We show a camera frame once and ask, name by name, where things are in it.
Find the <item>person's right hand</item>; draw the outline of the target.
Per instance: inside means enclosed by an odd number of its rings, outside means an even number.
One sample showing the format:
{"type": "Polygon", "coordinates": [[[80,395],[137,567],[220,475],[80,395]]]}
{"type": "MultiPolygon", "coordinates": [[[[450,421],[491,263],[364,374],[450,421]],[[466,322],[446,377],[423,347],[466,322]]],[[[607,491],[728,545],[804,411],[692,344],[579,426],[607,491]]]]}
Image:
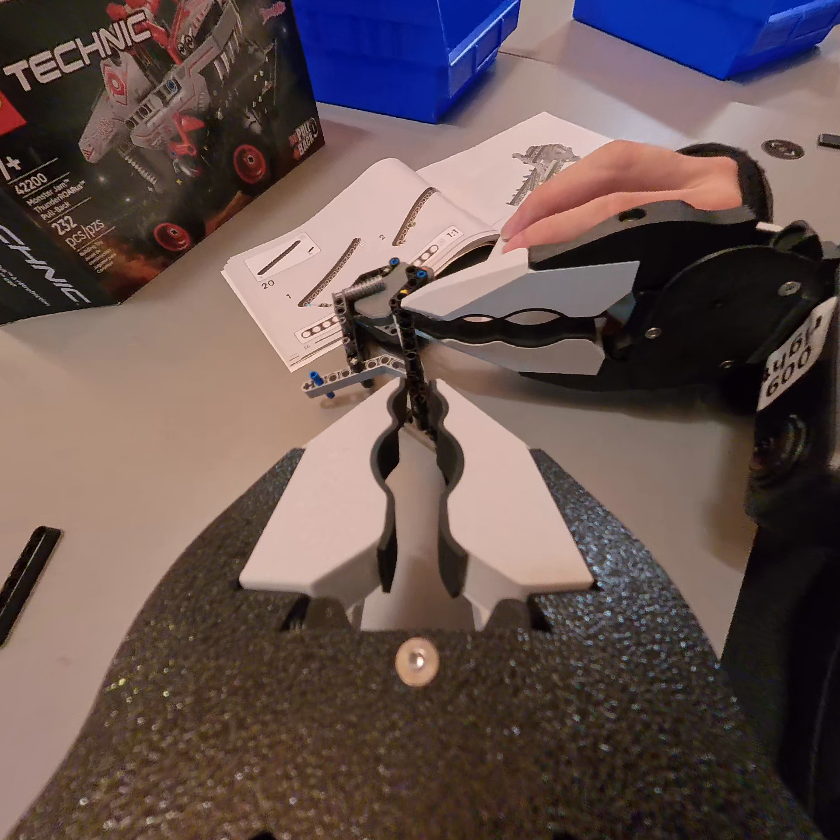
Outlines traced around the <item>person's right hand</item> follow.
{"type": "Polygon", "coordinates": [[[736,162],[647,143],[607,143],[524,200],[501,230],[503,252],[568,242],[625,211],[664,201],[707,211],[740,207],[736,162]]]}

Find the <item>grey desk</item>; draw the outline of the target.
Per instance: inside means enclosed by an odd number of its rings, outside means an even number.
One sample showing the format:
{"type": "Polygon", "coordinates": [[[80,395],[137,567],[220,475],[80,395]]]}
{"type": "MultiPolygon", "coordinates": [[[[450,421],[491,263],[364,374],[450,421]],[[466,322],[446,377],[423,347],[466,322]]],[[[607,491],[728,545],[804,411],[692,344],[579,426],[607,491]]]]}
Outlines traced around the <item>grey desk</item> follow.
{"type": "MultiPolygon", "coordinates": [[[[524,2],[489,79],[446,122],[321,105],[324,150],[121,307],[2,332],[2,575],[35,526],[63,529],[32,604],[48,647],[110,659],[166,566],[290,447],[329,422],[221,277],[226,258],[306,221],[369,165],[419,170],[546,111],[671,148],[713,140],[761,159],[780,224],[838,236],[838,29],[806,57],[718,81],[524,2]],[[791,140],[781,161],[762,142],[791,140]]],[[[652,550],[710,641],[726,639],[753,526],[749,421],[691,400],[577,395],[432,347],[428,368],[550,452],[652,550]]]]}

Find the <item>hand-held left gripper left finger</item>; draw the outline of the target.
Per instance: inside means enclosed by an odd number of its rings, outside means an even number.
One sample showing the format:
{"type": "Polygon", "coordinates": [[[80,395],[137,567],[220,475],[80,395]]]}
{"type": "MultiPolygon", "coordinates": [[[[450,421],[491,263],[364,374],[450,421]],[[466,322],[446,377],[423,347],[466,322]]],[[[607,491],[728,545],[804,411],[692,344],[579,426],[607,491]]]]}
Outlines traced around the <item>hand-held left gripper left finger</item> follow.
{"type": "Polygon", "coordinates": [[[242,570],[249,590],[362,602],[395,576],[395,502],[403,379],[369,396],[304,448],[242,570]]]}

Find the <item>blue parts bin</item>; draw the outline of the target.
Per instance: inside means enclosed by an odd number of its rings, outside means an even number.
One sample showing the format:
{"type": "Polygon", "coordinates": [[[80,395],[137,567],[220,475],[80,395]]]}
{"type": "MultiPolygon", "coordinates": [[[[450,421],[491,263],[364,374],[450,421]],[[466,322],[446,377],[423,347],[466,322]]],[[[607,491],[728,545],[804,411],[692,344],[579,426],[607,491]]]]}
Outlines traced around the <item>blue parts bin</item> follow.
{"type": "Polygon", "coordinates": [[[726,80],[820,45],[838,1],[576,1],[573,19],[726,80]]]}
{"type": "Polygon", "coordinates": [[[292,2],[319,102],[438,123],[492,66],[519,1],[292,2]]]}

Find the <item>white instruction booklet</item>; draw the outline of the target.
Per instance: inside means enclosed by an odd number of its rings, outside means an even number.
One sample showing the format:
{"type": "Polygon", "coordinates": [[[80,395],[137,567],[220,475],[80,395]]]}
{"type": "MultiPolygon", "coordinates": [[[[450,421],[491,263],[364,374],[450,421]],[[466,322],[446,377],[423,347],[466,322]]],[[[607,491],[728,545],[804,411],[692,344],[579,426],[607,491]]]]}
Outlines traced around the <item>white instruction booklet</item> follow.
{"type": "Polygon", "coordinates": [[[485,245],[524,199],[609,139],[543,112],[422,170],[373,164],[301,226],[223,275],[289,371],[340,342],[332,295],[392,257],[441,270],[485,245]]]}

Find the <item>grey black toy brick assembly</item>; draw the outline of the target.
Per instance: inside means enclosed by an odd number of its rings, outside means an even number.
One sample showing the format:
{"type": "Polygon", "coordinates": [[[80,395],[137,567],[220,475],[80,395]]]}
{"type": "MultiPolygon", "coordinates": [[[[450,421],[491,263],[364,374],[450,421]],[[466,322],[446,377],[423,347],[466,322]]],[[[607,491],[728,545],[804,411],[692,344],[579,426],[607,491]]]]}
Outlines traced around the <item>grey black toy brick assembly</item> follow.
{"type": "Polygon", "coordinates": [[[334,292],[333,314],[346,363],[326,375],[312,371],[301,385],[302,393],[310,398],[329,396],[355,384],[372,388],[379,375],[400,376],[407,383],[407,422],[435,447],[437,431],[415,316],[404,308],[409,295],[432,280],[433,271],[394,257],[359,276],[353,285],[334,292]]]}

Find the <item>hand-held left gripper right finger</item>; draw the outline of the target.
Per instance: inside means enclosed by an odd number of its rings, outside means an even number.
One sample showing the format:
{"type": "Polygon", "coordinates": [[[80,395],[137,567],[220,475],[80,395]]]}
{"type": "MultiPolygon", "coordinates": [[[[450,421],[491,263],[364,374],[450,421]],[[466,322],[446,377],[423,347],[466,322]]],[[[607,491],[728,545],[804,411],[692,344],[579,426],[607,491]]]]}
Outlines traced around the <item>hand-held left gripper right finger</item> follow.
{"type": "Polygon", "coordinates": [[[434,381],[437,466],[445,489],[437,556],[447,592],[476,630],[499,602],[593,583],[529,447],[443,380],[434,381]]]}

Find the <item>black toy set box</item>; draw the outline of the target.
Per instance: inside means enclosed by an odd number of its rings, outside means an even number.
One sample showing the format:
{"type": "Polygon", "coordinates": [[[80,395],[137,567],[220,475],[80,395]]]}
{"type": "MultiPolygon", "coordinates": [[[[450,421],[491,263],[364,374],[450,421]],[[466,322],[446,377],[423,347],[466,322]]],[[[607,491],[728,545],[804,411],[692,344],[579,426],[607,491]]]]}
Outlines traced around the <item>black toy set box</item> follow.
{"type": "Polygon", "coordinates": [[[291,2],[1,3],[1,323],[125,301],[324,145],[291,2]]]}

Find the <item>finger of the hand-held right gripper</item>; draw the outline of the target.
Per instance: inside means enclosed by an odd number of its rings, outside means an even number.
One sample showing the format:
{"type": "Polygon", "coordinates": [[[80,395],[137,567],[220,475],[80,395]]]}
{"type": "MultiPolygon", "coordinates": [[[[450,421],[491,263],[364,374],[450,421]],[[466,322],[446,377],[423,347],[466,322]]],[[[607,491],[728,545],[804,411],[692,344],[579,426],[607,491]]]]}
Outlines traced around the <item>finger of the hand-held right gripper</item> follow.
{"type": "Polygon", "coordinates": [[[501,340],[471,343],[462,339],[435,338],[424,329],[418,332],[424,338],[442,343],[451,350],[519,373],[597,375],[605,360],[600,342],[589,339],[561,339],[529,347],[501,340]]]}
{"type": "Polygon", "coordinates": [[[519,248],[428,283],[408,295],[402,309],[440,321],[473,316],[504,319],[536,310],[593,318],[632,290],[639,266],[639,261],[631,260],[534,269],[526,250],[519,248]]]}

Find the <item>black long brick beam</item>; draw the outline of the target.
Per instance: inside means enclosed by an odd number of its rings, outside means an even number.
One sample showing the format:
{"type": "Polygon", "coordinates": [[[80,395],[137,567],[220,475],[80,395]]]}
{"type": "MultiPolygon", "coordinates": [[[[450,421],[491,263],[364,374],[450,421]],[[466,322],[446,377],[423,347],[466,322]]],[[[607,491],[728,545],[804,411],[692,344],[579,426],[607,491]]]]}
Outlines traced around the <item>black long brick beam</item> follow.
{"type": "Polygon", "coordinates": [[[39,576],[44,571],[63,531],[46,526],[37,527],[30,535],[1,590],[1,645],[13,632],[39,576]]]}

